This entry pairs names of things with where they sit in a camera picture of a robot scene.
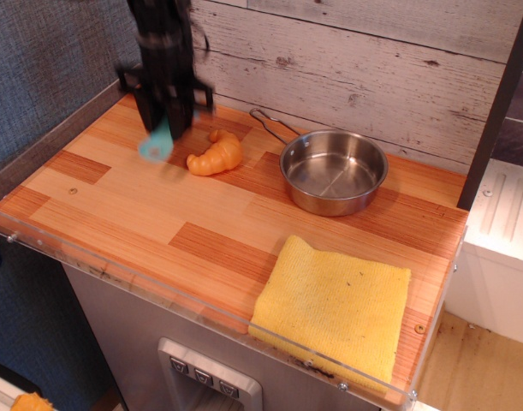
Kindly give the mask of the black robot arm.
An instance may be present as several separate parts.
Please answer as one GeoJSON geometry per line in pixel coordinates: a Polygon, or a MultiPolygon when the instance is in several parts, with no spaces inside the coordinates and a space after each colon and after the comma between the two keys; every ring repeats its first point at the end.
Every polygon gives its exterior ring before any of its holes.
{"type": "Polygon", "coordinates": [[[213,88],[194,70],[189,1],[129,1],[136,22],[141,65],[117,66],[119,86],[136,100],[147,131],[167,122],[176,140],[191,127],[198,108],[212,111],[213,88]]]}

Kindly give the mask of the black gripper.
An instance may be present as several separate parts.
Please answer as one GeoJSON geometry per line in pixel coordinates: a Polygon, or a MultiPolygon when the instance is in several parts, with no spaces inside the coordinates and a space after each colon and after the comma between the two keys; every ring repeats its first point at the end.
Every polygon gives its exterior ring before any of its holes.
{"type": "Polygon", "coordinates": [[[194,72],[192,41],[182,36],[139,36],[141,65],[116,66],[120,87],[134,91],[140,117],[148,132],[167,114],[173,140],[191,127],[196,109],[214,109],[213,88],[194,72]]]}

